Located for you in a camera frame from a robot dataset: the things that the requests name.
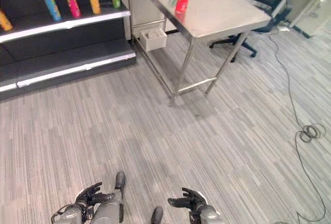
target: black shelf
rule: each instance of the black shelf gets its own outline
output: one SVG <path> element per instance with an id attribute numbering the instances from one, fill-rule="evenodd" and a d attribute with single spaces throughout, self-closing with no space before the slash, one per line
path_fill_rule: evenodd
<path id="1" fill-rule="evenodd" d="M 112 3 L 102 3 L 100 7 L 100 14 L 93 14 L 91 6 L 80 7 L 82 16 L 77 19 L 71 16 L 69 9 L 62 10 L 62 19 L 58 22 L 53 20 L 49 12 L 12 19 L 13 29 L 0 31 L 0 43 L 130 16 L 130 11 L 123 4 L 120 8 L 113 8 Z"/>
<path id="2" fill-rule="evenodd" d="M 125 38 L 40 56 L 0 67 L 0 98 L 5 99 L 136 62 Z"/>

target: blue chip canister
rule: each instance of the blue chip canister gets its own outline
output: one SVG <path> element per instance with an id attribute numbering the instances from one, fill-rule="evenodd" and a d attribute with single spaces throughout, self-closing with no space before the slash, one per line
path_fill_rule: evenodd
<path id="1" fill-rule="evenodd" d="M 61 14 L 60 11 L 58 10 L 58 7 L 55 3 L 55 0 L 44 0 L 48 10 L 50 11 L 54 21 L 60 21 L 61 20 Z"/>

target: white shelf edge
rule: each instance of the white shelf edge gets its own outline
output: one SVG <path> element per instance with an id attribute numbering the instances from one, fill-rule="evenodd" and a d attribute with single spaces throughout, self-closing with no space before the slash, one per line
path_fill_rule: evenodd
<path id="1" fill-rule="evenodd" d="M 15 89 L 15 88 L 17 88 L 16 83 L 11 83 L 11 84 L 8 84 L 8 85 L 5 85 L 5 86 L 1 86 L 0 87 L 0 92 L 10 91 L 10 90 Z"/>
<path id="2" fill-rule="evenodd" d="M 105 60 L 102 60 L 102 61 L 98 61 L 98 62 L 94 62 L 94 63 L 90 63 L 90 64 L 85 64 L 85 65 L 81 65 L 81 66 L 76 66 L 76 67 L 73 67 L 73 68 L 70 68 L 70 69 L 60 70 L 60 71 L 53 72 L 53 73 L 46 74 L 46 75 L 42 75 L 42 76 L 39 76 L 39 77 L 19 81 L 19 82 L 17 82 L 17 86 L 19 88 L 22 88 L 22 87 L 29 86 L 31 84 L 42 82 L 42 81 L 45 81 L 45 80 L 48 80 L 48 79 L 57 78 L 57 77 L 72 74 L 72 73 L 75 73 L 75 72 L 90 70 L 90 69 L 93 69 L 93 68 L 96 68 L 96 67 L 100 67 L 100 66 L 103 66 L 103 65 L 115 63 L 115 62 L 122 61 L 122 60 L 128 60 L 128 59 L 133 58 L 135 56 L 136 56 L 136 53 L 132 52 L 132 53 L 126 54 L 126 55 L 113 57 L 113 58 L 109 58 L 109 59 L 105 59 Z"/>
<path id="3" fill-rule="evenodd" d="M 36 34 L 42 34 L 42 33 L 48 33 L 51 31 L 55 30 L 62 30 L 62 29 L 70 29 L 76 26 L 82 26 L 82 25 L 87 25 L 91 23 L 96 23 L 100 21 L 106 21 L 106 20 L 113 20 L 113 19 L 119 19 L 123 17 L 130 16 L 130 11 L 122 11 L 122 12 L 116 12 L 116 13 L 109 13 L 109 14 L 104 14 L 101 16 L 92 16 L 92 17 L 87 17 L 87 18 L 81 18 L 81 19 L 76 19 L 72 21 L 65 21 L 61 23 L 56 23 L 56 24 L 51 24 L 47 26 L 41 26 L 37 28 L 31 28 L 28 30 L 12 33 L 12 34 L 4 34 L 0 36 L 0 43 L 14 40 L 14 39 L 19 39 L 31 35 L 36 35 Z"/>

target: white box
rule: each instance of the white box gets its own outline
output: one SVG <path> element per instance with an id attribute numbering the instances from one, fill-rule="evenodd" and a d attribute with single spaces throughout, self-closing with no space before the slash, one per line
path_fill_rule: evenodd
<path id="1" fill-rule="evenodd" d="M 139 38 L 146 52 L 165 47 L 167 43 L 167 35 L 160 28 L 141 30 Z"/>

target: gray carpet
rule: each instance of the gray carpet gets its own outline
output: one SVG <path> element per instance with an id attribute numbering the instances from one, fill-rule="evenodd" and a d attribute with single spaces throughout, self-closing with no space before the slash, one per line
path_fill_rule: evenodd
<path id="1" fill-rule="evenodd" d="M 300 120 L 328 129 L 324 139 L 299 144 L 327 207 L 320 223 L 331 223 L 330 34 L 329 22 L 311 39 L 294 31 L 274 37 Z M 163 223 L 189 223 L 187 210 L 166 201 L 182 186 L 204 193 L 226 224 L 295 223 L 296 210 L 319 217 L 294 149 L 298 127 L 275 47 L 267 35 L 248 40 L 256 58 L 242 48 L 207 97 L 203 85 L 173 108 L 141 55 L 134 66 L 0 102 L 0 223 L 50 223 L 81 189 L 103 181 L 110 191 L 119 170 L 127 174 L 126 224 L 148 223 L 156 205 Z M 177 75 L 187 43 L 173 34 L 168 47 L 154 54 Z M 199 46 L 185 81 L 213 76 L 230 49 Z"/>

